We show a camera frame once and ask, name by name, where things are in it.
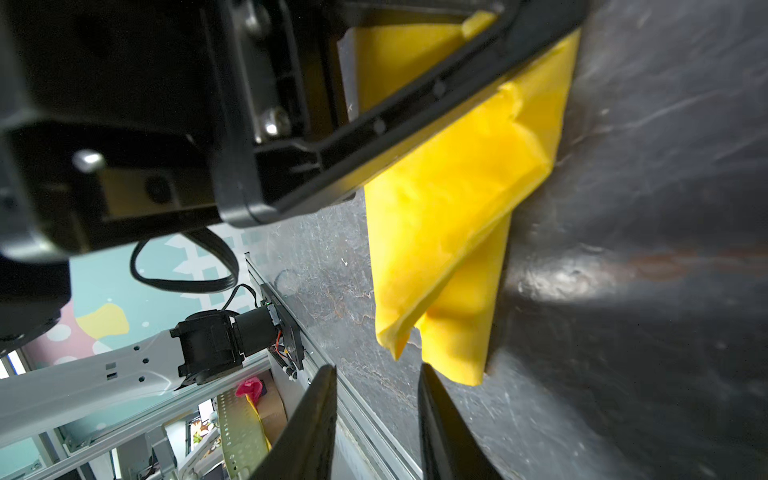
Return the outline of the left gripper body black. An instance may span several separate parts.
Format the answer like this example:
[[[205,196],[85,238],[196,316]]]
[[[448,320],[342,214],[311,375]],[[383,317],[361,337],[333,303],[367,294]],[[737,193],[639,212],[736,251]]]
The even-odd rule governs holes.
[[[1,253],[56,263],[286,214],[346,126],[346,1],[5,1]]]

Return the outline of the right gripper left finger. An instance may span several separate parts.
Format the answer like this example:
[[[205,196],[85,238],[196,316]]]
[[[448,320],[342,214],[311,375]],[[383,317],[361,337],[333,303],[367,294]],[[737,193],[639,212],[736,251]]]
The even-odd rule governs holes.
[[[250,479],[330,479],[337,422],[337,370],[324,365]]]

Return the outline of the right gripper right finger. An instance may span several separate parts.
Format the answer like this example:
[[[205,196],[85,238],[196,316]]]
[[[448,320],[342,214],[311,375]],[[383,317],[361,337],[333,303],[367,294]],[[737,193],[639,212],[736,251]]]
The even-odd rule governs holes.
[[[502,478],[427,363],[419,376],[418,412],[424,479]]]

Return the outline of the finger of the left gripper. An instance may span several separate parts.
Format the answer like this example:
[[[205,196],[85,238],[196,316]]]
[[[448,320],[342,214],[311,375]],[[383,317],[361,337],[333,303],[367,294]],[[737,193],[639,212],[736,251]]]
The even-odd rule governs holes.
[[[493,20],[466,45],[349,117],[338,51],[347,31],[457,26],[482,11]],[[574,32],[588,11],[585,1],[211,2],[210,170],[220,217],[247,228],[349,197]]]

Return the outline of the green plastic basket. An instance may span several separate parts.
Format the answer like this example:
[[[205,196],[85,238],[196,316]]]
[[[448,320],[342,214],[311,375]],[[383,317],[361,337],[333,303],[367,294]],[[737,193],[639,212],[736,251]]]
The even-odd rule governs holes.
[[[271,445],[261,418],[246,397],[229,390],[216,397],[224,463],[231,479],[249,479]]]

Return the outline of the aluminium mounting rail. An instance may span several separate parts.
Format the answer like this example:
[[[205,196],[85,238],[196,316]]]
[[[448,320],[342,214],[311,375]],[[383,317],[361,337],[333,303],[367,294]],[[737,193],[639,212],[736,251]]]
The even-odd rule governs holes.
[[[298,374],[297,382],[307,390],[319,368],[326,364],[335,365],[335,361],[304,328],[297,314],[278,293],[276,283],[262,275],[254,258],[251,252],[245,254],[252,283],[260,287],[264,285],[264,296],[283,308],[288,319],[296,321],[300,328],[305,353],[304,370]],[[337,410],[330,479],[422,479],[418,462],[384,425],[340,367]]]

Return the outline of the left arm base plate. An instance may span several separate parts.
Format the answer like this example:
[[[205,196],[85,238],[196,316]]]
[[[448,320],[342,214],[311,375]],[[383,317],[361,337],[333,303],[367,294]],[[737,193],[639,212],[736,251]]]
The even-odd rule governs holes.
[[[261,304],[267,307],[272,322],[278,330],[270,353],[289,379],[295,381],[298,379],[298,373],[304,370],[305,348],[300,325],[272,286],[261,283],[259,288],[263,296]]]

